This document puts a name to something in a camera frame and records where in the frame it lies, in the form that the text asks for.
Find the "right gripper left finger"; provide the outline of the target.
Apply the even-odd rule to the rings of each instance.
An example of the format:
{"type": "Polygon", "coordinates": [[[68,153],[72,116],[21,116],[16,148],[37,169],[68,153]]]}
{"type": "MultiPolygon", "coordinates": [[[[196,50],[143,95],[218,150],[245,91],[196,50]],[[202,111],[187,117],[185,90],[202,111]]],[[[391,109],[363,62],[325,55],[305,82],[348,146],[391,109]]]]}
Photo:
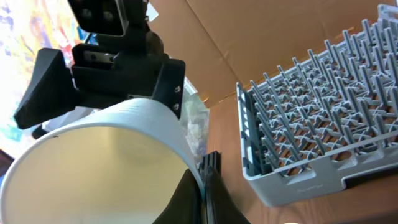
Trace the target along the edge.
{"type": "Polygon", "coordinates": [[[201,192],[190,169],[187,169],[170,202],[153,224],[201,224],[201,192]]]}

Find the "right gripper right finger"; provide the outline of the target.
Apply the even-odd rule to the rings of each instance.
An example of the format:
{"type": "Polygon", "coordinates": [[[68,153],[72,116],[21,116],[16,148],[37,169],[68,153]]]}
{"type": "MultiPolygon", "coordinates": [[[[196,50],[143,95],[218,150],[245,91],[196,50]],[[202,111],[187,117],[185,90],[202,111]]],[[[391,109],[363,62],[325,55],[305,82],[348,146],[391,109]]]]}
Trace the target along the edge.
{"type": "Polygon", "coordinates": [[[206,221],[209,224],[250,224],[233,202],[221,178],[221,154],[206,154],[199,166],[205,184],[206,221]]]}

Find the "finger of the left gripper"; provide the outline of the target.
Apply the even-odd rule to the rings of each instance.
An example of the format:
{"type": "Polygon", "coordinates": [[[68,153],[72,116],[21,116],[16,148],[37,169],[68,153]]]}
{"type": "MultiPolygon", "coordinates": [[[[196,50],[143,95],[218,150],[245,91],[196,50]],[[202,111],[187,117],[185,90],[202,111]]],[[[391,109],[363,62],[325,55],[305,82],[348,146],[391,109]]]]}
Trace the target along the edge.
{"type": "Polygon", "coordinates": [[[57,118],[74,110],[77,104],[77,90],[62,51],[40,49],[30,83],[14,113],[18,128],[31,128],[57,118]]]}
{"type": "Polygon", "coordinates": [[[180,119],[185,79],[185,62],[177,59],[166,60],[160,69],[152,99],[161,102],[180,119]]]}

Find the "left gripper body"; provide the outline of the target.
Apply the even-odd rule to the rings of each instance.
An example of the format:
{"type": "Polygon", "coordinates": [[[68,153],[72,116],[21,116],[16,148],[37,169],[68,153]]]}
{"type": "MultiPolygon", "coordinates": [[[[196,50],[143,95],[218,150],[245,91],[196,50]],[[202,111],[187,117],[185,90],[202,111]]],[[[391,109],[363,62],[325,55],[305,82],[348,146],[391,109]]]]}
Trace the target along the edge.
{"type": "Polygon", "coordinates": [[[131,98],[152,99],[162,64],[170,58],[149,27],[145,0],[69,0],[78,25],[95,44],[72,49],[72,75],[82,95],[106,108],[131,98]]]}

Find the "white cup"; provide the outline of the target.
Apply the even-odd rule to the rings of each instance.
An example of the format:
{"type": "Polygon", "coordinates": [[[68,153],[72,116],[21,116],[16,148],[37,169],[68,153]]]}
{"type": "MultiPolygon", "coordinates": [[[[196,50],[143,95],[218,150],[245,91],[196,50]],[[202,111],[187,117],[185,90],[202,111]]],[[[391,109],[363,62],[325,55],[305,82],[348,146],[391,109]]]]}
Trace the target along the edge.
{"type": "Polygon", "coordinates": [[[173,111],[118,103],[37,139],[1,186],[2,223],[152,223],[184,174],[205,194],[173,111]]]}

